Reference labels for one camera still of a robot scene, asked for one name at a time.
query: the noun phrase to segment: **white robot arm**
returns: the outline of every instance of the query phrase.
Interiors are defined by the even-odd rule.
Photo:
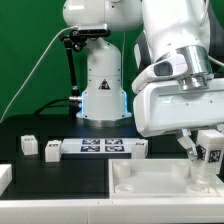
[[[190,159],[198,158],[188,137],[224,123],[224,80],[213,79],[208,58],[211,23],[203,0],[143,0],[146,68],[132,84],[135,122],[144,136],[176,133]],[[140,45],[135,53],[140,65]]]
[[[107,24],[111,31],[136,29],[142,23],[140,0],[67,0],[63,8],[68,26]]]

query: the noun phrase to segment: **robot logo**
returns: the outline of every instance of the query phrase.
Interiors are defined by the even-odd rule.
[[[103,80],[102,84],[100,85],[99,89],[103,89],[103,90],[110,90],[110,87],[108,85],[108,82],[106,79]]]

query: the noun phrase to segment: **green backdrop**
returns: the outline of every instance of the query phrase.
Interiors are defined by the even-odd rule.
[[[66,27],[62,17],[65,0],[7,0],[0,7],[0,116],[22,85],[36,61],[55,34]],[[224,25],[224,1],[213,0],[215,12]],[[134,94],[131,82],[136,76],[133,44],[142,27],[125,35],[124,89],[129,94],[132,111]],[[113,33],[108,41],[122,49],[123,33]],[[86,87],[85,53],[74,57],[78,83]],[[19,95],[8,116],[30,114],[43,104],[70,95],[70,80],[66,54],[58,40],[32,79]],[[66,113],[63,109],[54,110]]]

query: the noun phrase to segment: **blue light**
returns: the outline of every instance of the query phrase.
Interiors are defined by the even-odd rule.
[[[124,103],[125,103],[125,114],[128,114],[128,95],[127,93],[124,94]]]
[[[82,110],[81,110],[81,114],[83,115],[84,114],[84,109],[83,109],[83,96],[84,96],[84,93],[82,92]]]

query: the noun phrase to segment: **white plastic tray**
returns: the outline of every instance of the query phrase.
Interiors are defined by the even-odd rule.
[[[139,187],[135,186],[136,190],[141,190],[138,195],[130,192],[118,195],[111,191],[112,196],[117,198],[0,201],[0,223],[224,223],[224,190],[223,183],[218,178],[214,177],[211,194],[204,193],[203,195],[201,193],[194,194],[194,197],[186,197],[183,188],[175,187],[175,182],[177,182],[177,186],[183,187],[184,184],[194,181],[187,178],[187,170],[184,164],[186,164],[185,162],[190,164],[188,160],[110,160],[110,189],[114,189],[114,184],[121,183],[121,180],[129,179],[117,180],[117,174],[115,175],[113,170],[113,163],[117,161],[123,161],[124,163],[124,170],[120,172],[119,177],[130,174],[129,178],[132,179],[136,175],[137,179],[139,178],[142,181]],[[130,163],[130,170],[127,169],[129,167],[126,166],[127,162]],[[171,172],[172,164],[176,162],[179,164],[177,167],[182,166],[182,169],[176,169],[174,166],[173,172]],[[153,183],[155,180],[158,180],[157,183],[159,183],[156,186]]]
[[[210,185],[195,183],[188,159],[110,160],[111,198],[222,197],[224,184],[213,176]]]

